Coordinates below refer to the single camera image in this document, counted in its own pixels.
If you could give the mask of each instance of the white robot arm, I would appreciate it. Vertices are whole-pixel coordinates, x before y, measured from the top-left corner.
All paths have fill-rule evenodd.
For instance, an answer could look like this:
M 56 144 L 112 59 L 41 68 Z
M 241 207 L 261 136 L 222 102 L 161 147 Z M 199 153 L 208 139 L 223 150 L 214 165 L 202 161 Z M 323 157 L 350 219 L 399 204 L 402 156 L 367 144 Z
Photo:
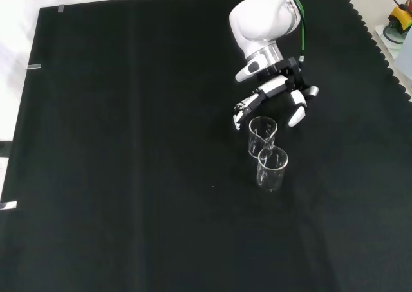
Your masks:
M 295 126 L 305 116 L 304 98 L 316 96 L 319 91 L 315 86 L 304 85 L 294 59 L 283 61 L 276 44 L 277 38 L 294 31 L 301 21 L 295 1 L 244 0 L 233 9 L 229 20 L 234 38 L 247 61 L 247 65 L 236 75 L 236 80 L 244 81 L 268 68 L 278 73 L 275 78 L 257 88 L 250 97 L 236 105 L 233 117 L 236 128 L 240 128 L 240 123 L 246 115 L 262 101 L 283 91 L 289 91 L 295 103 L 295 112 L 288 122 L 289 126 Z M 279 76 L 280 70 L 285 68 L 289 68 L 286 71 L 297 76 L 298 85 L 291 86 L 288 78 Z

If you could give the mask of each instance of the black tablecloth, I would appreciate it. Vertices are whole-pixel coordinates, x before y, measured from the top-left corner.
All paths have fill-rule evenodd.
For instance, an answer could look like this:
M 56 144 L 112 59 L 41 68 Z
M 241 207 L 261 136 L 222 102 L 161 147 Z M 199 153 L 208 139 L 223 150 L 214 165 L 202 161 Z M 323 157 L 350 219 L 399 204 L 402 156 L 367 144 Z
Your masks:
M 301 0 L 319 86 L 282 192 L 232 109 L 242 0 L 42 8 L 0 214 L 0 291 L 409 291 L 412 111 L 348 0 Z M 297 33 L 278 42 L 299 54 Z M 256 114 L 281 118 L 281 98 Z

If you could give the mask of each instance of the clear glass cup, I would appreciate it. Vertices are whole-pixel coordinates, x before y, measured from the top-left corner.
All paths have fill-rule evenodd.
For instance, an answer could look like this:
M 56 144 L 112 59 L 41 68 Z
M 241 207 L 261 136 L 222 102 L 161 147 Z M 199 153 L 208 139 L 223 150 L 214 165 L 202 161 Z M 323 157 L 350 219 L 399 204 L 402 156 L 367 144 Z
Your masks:
M 260 151 L 257 161 L 258 185 L 270 192 L 278 191 L 288 165 L 288 154 L 277 146 L 268 146 Z
M 276 131 L 277 124 L 269 117 L 259 116 L 251 120 L 249 123 L 249 154 L 257 159 L 263 147 L 274 145 Z

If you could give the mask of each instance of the white surface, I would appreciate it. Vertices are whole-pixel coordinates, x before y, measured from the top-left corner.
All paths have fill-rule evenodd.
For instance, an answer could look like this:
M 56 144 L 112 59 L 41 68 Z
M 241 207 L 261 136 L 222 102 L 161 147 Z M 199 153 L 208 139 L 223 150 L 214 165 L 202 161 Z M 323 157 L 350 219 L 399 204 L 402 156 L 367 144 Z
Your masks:
M 407 77 L 412 79 L 412 31 L 407 35 L 395 64 Z
M 6 177 L 8 158 L 0 157 L 0 201 L 1 201 L 1 192 L 3 191 L 3 184 Z

